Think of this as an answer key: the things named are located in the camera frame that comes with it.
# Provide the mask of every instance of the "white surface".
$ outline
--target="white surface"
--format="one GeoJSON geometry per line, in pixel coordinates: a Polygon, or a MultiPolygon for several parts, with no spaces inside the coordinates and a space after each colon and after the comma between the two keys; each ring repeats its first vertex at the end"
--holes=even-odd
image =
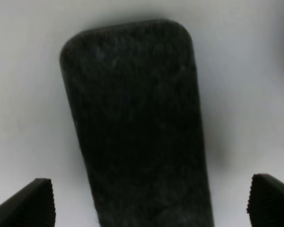
{"type": "Polygon", "coordinates": [[[56,226],[97,226],[59,52],[86,27],[156,17],[194,41],[215,225],[250,226],[252,175],[284,181],[284,0],[0,0],[0,203],[49,177],[56,226]]]}

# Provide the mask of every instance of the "rounded rectangular object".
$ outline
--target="rounded rectangular object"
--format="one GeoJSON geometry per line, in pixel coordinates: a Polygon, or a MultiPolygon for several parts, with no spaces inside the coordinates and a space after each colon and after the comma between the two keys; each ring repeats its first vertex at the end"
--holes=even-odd
{"type": "Polygon", "coordinates": [[[61,69],[102,227],[212,227],[192,41],[178,23],[83,32],[61,69]]]}

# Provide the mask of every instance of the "white background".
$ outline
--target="white background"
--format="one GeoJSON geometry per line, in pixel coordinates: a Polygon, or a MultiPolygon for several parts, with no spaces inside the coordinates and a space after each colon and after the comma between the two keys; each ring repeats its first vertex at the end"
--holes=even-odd
{"type": "Polygon", "coordinates": [[[57,227],[95,227],[59,53],[88,27],[187,28],[199,72],[216,227],[248,227],[251,177],[284,181],[284,0],[0,0],[0,204],[53,181],[57,227]]]}

